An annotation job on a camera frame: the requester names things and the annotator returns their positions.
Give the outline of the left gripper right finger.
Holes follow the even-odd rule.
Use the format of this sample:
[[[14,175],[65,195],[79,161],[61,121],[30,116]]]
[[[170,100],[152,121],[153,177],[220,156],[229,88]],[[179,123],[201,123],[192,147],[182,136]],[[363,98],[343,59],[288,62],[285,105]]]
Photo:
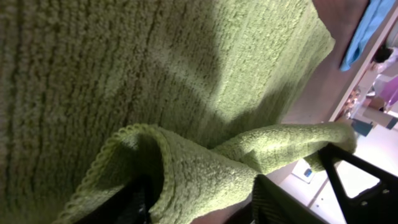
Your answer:
[[[324,224],[326,221],[273,183],[257,175],[251,203],[228,218],[227,224]]]

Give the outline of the light green cloth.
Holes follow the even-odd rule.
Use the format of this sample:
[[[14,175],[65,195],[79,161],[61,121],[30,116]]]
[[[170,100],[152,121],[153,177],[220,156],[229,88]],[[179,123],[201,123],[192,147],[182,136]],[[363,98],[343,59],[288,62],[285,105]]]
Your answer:
[[[1,2],[1,222],[75,223],[140,175],[153,223],[315,170],[343,123],[282,124],[333,38],[311,1]]]

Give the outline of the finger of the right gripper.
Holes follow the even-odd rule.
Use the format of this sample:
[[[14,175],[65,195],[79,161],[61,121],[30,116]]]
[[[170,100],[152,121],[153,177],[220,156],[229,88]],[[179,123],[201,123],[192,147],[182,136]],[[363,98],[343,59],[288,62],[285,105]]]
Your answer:
[[[333,144],[318,156],[346,223],[397,223],[397,176]]]

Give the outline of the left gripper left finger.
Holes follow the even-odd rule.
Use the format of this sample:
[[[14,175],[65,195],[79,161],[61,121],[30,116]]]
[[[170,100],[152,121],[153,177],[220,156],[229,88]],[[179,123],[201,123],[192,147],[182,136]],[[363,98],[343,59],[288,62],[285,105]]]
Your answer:
[[[150,224],[154,204],[150,177],[139,177],[76,224]]]

